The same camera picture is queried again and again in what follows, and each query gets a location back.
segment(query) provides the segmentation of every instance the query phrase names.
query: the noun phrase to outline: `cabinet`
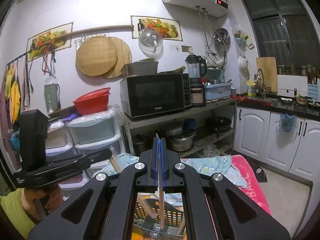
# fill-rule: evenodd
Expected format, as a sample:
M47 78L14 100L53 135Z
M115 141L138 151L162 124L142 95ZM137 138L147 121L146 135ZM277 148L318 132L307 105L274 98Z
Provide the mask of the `cabinet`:
M235 150L257 160L267 141L270 112L238 107Z
M305 119L301 133L299 147L289 172L317 183L319 178L316 173L320 169L320 122Z
M281 114L271 113L266 146L262 154L262 161L284 171L289 171L296 155L304 119L297 117L296 128L285 132L281 127Z

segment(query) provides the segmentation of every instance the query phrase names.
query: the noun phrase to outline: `red plastic basket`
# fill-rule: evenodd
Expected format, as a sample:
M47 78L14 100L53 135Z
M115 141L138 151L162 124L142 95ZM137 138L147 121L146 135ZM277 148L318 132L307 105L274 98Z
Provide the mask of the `red plastic basket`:
M108 109L110 88L102 88L77 98L73 103L81 115L94 114Z

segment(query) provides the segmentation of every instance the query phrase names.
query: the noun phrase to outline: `fruit picture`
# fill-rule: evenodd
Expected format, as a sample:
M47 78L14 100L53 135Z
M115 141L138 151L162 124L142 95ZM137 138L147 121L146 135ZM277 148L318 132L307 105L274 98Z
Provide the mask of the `fruit picture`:
M28 61L42 57L52 50L57 51L71 47L71 37L63 37L62 35L72 32L72 28L73 23L68 23L29 38L27 51L31 50L31 52L28 54Z
M179 21L158 17L131 16L131 23L134 25L134 30L132 31L133 39L139 37L139 32L142 29L151 28L164 39L183 41Z

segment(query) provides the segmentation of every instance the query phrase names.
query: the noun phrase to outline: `tile floor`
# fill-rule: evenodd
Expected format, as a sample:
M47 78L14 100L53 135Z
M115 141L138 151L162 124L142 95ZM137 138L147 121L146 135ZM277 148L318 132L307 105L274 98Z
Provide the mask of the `tile floor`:
M305 210L310 187L282 175L263 169L267 183L259 183L266 196L273 217L292 237Z

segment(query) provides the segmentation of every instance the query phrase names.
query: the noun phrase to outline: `wooden cutting board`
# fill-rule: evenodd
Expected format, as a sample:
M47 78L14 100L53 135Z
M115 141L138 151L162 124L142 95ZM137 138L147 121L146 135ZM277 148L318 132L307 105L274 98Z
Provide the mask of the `wooden cutting board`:
M84 41L76 54L76 64L81 72L99 76L108 72L117 62L118 50L114 42L104 36Z
M113 43L116 45L118 50L118 60L116 65L109 70L107 73L103 74L105 78L115 78L121 75L121 70L125 64L132 62L131 50L128 44L117 37L109 37Z
M278 92L278 76L275 57L257 57L257 70L261 68L264 76L264 83L271 92Z

